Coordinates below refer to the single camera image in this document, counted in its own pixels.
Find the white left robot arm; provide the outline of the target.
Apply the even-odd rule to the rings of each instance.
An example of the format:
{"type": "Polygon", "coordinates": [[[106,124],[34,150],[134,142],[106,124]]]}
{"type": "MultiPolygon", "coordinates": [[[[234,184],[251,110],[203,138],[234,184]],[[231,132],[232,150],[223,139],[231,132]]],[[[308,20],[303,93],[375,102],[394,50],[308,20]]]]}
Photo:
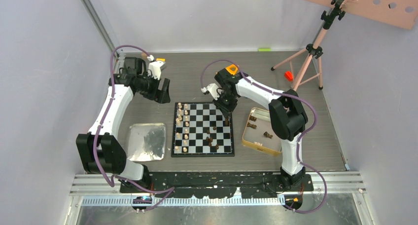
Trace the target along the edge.
{"type": "Polygon", "coordinates": [[[120,56],[116,62],[118,71],[113,72],[108,83],[104,105],[87,133],[78,134],[76,146],[85,172],[106,175],[112,173],[131,179],[139,192],[150,189],[148,169],[128,159],[119,144],[119,127],[127,106],[135,94],[159,104],[169,103],[170,80],[161,83],[161,73],[166,61],[148,56],[147,64],[141,58],[120,56]]]}

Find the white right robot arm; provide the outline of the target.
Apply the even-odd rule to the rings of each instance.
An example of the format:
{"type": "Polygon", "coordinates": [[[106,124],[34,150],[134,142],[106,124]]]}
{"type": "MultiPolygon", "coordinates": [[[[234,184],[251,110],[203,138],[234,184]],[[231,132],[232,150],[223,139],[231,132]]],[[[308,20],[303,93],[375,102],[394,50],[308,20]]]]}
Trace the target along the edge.
{"type": "Polygon", "coordinates": [[[281,184],[295,190],[306,173],[301,163],[301,136],[308,122],[307,114],[296,91],[273,89],[238,70],[224,68],[215,75],[215,83],[202,85],[201,91],[213,98],[214,105],[228,118],[238,98],[248,98],[269,111],[271,128],[281,141],[281,184]]]}

